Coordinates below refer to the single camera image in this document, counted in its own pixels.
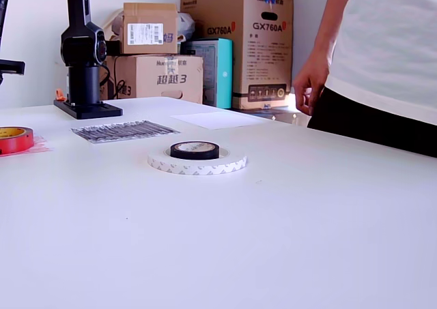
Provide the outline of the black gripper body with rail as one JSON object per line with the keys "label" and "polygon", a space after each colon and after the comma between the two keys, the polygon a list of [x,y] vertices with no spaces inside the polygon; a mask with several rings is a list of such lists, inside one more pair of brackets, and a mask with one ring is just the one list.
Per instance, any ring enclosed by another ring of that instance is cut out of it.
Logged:
{"label": "black gripper body with rail", "polygon": [[24,73],[25,73],[25,62],[12,61],[6,59],[0,60],[0,83],[3,82],[4,74],[23,75]]}

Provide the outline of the person's right hand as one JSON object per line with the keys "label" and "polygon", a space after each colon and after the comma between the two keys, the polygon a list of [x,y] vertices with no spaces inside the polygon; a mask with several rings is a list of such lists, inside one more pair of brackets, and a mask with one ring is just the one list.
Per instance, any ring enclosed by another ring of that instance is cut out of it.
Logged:
{"label": "person's right hand", "polygon": [[328,77],[327,60],[308,60],[293,82],[296,108],[312,116]]}

